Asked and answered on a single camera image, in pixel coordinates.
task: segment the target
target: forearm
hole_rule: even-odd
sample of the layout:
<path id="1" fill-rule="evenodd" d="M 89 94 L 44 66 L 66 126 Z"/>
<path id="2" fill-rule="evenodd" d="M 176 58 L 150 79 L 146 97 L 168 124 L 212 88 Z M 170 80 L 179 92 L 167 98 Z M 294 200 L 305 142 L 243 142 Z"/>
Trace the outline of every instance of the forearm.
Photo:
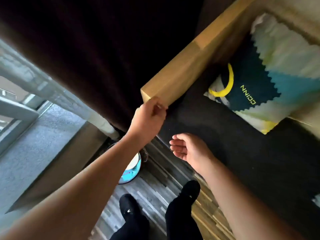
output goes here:
<path id="1" fill-rule="evenodd" d="M 218 160 L 211 160 L 202 176 L 237 240 L 301 239 Z"/>
<path id="2" fill-rule="evenodd" d="M 124 137 L 0 239 L 87 239 L 126 166 L 142 147 L 138 140 Z"/>

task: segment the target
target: black pants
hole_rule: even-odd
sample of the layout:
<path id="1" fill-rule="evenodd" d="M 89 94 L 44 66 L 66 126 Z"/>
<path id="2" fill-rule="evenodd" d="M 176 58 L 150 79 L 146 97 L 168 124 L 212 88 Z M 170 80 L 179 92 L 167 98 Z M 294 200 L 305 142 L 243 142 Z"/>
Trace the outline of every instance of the black pants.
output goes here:
<path id="1" fill-rule="evenodd" d="M 199 228 L 191 217 L 191 203 L 179 195 L 168 206 L 165 214 L 168 240 L 202 240 Z M 149 221 L 144 215 L 131 216 L 110 240 L 147 240 Z"/>

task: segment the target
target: foot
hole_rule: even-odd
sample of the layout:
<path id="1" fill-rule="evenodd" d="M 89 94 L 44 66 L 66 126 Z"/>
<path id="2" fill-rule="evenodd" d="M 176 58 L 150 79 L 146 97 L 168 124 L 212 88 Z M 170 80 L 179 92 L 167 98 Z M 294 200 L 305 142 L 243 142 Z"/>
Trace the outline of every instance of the foot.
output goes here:
<path id="1" fill-rule="evenodd" d="M 123 218 L 125 219 L 125 221 L 127 221 L 128 217 L 130 215 L 141 214 L 138 202 L 129 193 L 126 193 L 121 196 L 121 198 L 119 200 L 119 206 L 120 206 L 121 214 L 122 214 Z"/>
<path id="2" fill-rule="evenodd" d="M 191 204 L 193 204 L 198 198 L 199 193 L 200 193 L 200 184 L 198 183 L 197 180 L 191 180 L 183 186 L 180 195 L 190 199 Z"/>

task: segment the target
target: person's right arm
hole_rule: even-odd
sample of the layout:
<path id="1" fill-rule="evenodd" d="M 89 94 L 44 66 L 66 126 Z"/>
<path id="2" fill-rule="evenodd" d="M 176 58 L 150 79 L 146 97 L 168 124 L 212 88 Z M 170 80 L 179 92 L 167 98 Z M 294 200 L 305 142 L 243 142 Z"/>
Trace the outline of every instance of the person's right arm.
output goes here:
<path id="1" fill-rule="evenodd" d="M 199 137 L 182 133 L 170 141 L 174 155 L 202 175 L 237 240 L 303 239 L 224 166 Z"/>

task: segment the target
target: window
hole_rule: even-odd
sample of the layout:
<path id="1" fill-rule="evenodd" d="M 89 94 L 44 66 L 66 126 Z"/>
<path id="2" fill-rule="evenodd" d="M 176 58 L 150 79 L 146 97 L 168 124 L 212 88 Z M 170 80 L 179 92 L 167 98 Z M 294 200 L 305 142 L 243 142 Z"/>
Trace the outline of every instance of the window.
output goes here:
<path id="1" fill-rule="evenodd" d="M 50 104 L 0 76 L 0 154 L 30 127 Z"/>

